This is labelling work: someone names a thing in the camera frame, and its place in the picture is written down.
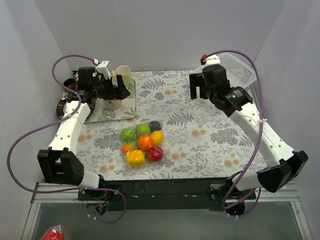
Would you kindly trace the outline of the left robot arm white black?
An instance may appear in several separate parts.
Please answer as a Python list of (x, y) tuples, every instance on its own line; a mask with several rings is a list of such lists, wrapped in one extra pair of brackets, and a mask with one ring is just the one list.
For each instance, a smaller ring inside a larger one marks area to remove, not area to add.
[(98, 99), (123, 100), (130, 95), (121, 75), (116, 76), (117, 85), (111, 79), (78, 89), (66, 97), (64, 117), (55, 137), (47, 149), (39, 150), (37, 159), (46, 183), (66, 184), (89, 188), (95, 200), (106, 196), (106, 187), (100, 183), (100, 176), (85, 170), (76, 156), (77, 141), (91, 108)]

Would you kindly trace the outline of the clear zip top bag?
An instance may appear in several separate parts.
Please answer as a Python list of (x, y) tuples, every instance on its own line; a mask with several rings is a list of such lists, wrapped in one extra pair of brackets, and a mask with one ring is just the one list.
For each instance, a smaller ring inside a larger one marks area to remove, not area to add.
[(159, 164), (170, 154), (164, 124), (160, 119), (117, 128), (115, 134), (119, 140), (120, 153), (129, 167)]

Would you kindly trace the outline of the green fake apple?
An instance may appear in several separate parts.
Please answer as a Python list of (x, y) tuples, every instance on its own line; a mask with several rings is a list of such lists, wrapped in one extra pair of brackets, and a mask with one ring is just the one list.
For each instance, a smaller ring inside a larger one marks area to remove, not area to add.
[(148, 124), (140, 123), (135, 126), (135, 133), (136, 136), (139, 138), (142, 135), (150, 135), (151, 129)]

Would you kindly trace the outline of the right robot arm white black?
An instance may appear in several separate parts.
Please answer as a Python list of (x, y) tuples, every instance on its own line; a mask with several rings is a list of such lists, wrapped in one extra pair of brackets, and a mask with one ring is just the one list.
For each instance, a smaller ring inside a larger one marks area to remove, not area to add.
[(264, 188), (275, 193), (297, 177), (308, 156), (295, 151), (261, 118), (252, 97), (240, 87), (232, 87), (226, 69), (219, 64), (205, 66), (200, 73), (189, 75), (190, 97), (208, 99), (236, 123), (255, 144), (267, 167), (243, 170), (228, 179), (227, 195), (237, 199), (245, 190)]

